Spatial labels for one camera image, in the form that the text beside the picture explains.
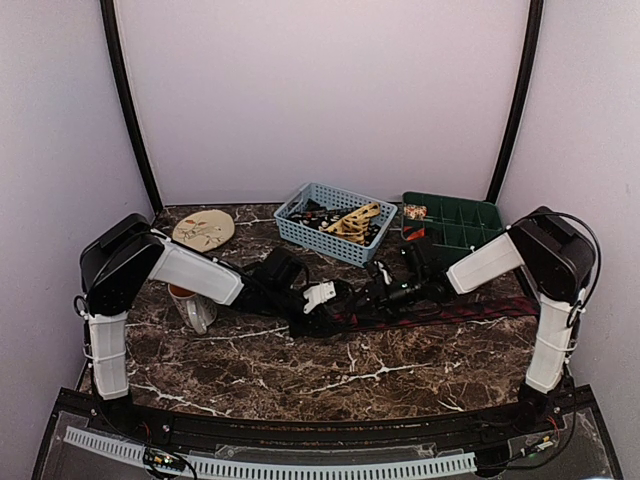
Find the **red navy striped tie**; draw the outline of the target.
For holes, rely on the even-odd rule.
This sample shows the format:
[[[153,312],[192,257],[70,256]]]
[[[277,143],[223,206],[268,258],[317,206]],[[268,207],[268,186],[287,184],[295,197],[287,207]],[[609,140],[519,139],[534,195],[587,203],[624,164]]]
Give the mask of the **red navy striped tie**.
[[[432,310],[383,309],[335,315],[332,326],[338,332],[359,332],[416,328],[495,320],[502,317],[538,317],[539,303],[530,297],[510,297],[484,302],[441,305]]]

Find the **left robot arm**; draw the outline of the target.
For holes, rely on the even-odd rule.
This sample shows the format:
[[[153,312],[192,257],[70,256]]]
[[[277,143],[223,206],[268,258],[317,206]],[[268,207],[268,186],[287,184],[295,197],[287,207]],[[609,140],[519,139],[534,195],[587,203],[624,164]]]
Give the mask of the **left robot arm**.
[[[340,330],[326,307],[336,298],[334,284],[307,282],[293,289],[309,269],[281,247],[262,261],[237,266],[209,258],[131,214],[87,246],[79,265],[82,292],[74,307],[84,320],[91,391],[103,421],[120,436],[134,435],[141,427],[127,375],[125,326],[148,281],[174,285],[235,311],[279,317],[292,336],[322,338]]]

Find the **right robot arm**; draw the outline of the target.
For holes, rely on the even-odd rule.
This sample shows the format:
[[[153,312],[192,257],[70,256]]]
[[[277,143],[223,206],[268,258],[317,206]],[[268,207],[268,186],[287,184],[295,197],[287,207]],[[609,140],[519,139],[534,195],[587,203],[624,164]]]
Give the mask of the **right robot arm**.
[[[510,424],[521,434],[534,432],[547,420],[549,397],[568,374],[580,317],[599,279],[602,253],[595,233],[577,217],[541,206],[447,268],[432,251],[426,240],[406,248],[412,278],[394,281],[379,270],[363,288],[360,305],[390,309],[412,300],[443,302],[525,268],[536,287],[538,328]]]

